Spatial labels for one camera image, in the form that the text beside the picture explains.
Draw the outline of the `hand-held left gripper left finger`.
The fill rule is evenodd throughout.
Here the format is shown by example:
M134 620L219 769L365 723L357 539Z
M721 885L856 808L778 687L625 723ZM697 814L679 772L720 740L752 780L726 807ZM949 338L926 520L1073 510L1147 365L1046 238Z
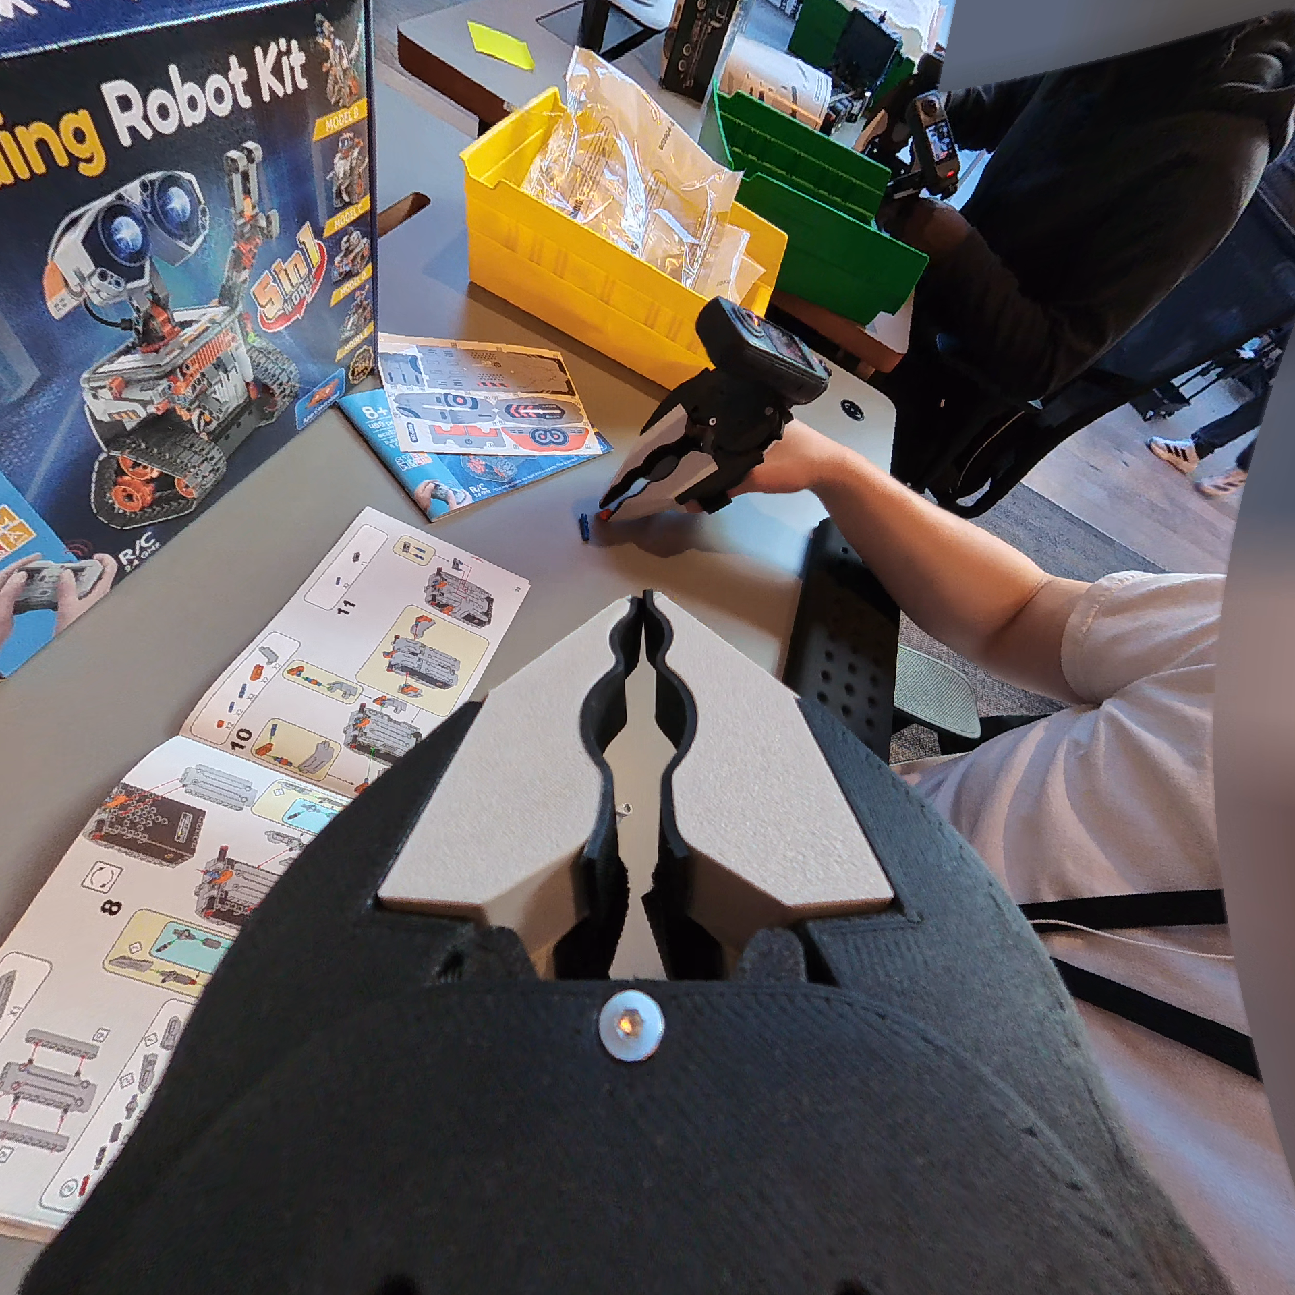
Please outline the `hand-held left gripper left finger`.
M629 880L606 752L641 629L641 599L617 599L492 690L381 884L385 907L514 931L548 980L608 976Z

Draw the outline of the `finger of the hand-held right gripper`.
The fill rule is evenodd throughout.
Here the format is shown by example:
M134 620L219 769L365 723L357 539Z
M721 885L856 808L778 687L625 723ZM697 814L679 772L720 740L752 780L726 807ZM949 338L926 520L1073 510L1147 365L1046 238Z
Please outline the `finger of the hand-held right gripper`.
M664 498L662 486L675 474L675 439L663 441L641 437L618 470L606 494L598 502L599 513L622 510L629 499L647 493L651 501Z
M612 521L635 521L670 510L684 510L686 505L678 499L695 485L711 477L711 456L709 454L675 454L675 472L662 482L664 497L651 499L647 493L630 498L616 512Z

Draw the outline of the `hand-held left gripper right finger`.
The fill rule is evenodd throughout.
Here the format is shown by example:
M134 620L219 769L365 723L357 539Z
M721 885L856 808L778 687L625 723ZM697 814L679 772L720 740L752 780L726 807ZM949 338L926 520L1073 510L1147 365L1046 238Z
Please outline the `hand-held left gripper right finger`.
M895 891L799 699L657 591L644 594L662 777L644 908L672 980L718 980L764 930L883 911Z

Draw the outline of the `person's right forearm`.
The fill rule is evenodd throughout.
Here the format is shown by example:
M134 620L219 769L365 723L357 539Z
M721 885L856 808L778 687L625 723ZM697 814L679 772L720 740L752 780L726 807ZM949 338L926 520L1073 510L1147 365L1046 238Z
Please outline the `person's right forearm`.
M1089 584L1045 572L841 447L818 455L811 481L852 548L933 640L1016 687L1081 700L1062 644Z

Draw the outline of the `wood-edged grey desk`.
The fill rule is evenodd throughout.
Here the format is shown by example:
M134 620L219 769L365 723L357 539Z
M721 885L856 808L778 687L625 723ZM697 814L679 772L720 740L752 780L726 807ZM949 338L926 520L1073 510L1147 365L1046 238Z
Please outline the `wood-edged grey desk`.
M616 61L694 139L701 138L706 108L662 89L662 31L647 29L651 14L640 3L591 3L605 21L605 57L625 41L643 37ZM527 44L533 69L523 70L477 52L469 25L475 22ZM477 138L544 89L560 89L579 37L582 3L474 2L419 15L398 25L397 57L404 72L463 110L474 123L463 130Z

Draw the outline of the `person's right hand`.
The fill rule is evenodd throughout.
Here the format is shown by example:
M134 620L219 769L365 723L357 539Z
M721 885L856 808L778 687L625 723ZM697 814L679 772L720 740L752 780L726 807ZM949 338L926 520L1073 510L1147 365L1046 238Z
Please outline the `person's right hand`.
M848 447L792 419L782 437L767 447L761 463L732 487L730 494L790 495L809 491L819 497L841 478L849 460Z

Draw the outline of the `blue booklet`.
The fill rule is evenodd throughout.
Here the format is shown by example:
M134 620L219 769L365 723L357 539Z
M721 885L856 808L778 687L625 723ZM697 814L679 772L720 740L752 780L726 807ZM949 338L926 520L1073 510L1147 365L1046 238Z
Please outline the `blue booklet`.
M384 390L353 393L338 406L431 521L594 460L594 455L482 455L404 451Z

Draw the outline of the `robot sticker sheet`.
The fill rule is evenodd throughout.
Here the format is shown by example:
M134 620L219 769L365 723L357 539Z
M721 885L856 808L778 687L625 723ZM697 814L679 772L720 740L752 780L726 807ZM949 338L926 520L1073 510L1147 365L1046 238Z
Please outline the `robot sticker sheet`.
M401 451L481 456L604 451L558 352L381 332L378 361Z

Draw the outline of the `yellow plastic bin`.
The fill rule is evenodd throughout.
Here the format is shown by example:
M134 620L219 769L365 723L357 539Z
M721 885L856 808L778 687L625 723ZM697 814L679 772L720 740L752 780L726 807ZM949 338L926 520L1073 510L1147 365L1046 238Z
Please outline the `yellow plastic bin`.
M705 297L523 189L560 106L547 89L462 153L470 280L672 389L707 365Z

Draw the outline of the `pile of clear plastic bags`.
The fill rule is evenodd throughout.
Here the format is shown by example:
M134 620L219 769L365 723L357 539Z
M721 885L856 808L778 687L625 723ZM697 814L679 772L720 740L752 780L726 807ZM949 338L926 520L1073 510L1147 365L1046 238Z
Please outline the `pile of clear plastic bags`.
M761 266L733 224L740 185L635 81L577 48L524 188L703 298L741 303Z

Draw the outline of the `white plastic packet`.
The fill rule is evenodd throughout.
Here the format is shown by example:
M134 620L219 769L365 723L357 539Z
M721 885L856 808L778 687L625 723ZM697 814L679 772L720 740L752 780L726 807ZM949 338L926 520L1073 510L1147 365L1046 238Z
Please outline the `white plastic packet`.
M834 95L829 72L786 50L737 37L720 79L721 92L745 92L753 99L819 130Z

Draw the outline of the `black product box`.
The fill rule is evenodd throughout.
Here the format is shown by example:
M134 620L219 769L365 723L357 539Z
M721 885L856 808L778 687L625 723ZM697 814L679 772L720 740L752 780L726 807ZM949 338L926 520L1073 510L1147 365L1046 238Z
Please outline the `black product box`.
M745 2L678 2L664 34L659 85L703 104L717 65L733 46L736 25L745 19Z

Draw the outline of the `open instruction booklet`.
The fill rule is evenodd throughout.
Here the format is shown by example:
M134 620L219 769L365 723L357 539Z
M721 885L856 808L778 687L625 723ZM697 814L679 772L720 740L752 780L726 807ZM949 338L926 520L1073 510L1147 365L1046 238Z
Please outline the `open instruction booklet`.
M529 588L366 509L107 794L3 947L5 1235L81 1206L254 911L471 696Z

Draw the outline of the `yellow sticky note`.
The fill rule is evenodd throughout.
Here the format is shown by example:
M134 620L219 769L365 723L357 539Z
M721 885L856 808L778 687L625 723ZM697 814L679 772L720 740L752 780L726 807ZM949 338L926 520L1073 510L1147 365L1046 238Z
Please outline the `yellow sticky note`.
M521 72L536 70L536 58L527 41L473 19L466 26L478 56L494 58Z

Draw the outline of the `blue robot kit box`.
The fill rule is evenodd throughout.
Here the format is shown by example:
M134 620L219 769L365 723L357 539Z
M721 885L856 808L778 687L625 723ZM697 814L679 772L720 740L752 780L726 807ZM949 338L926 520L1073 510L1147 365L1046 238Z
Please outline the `blue robot kit box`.
M3 676L376 365L371 4L2 4Z

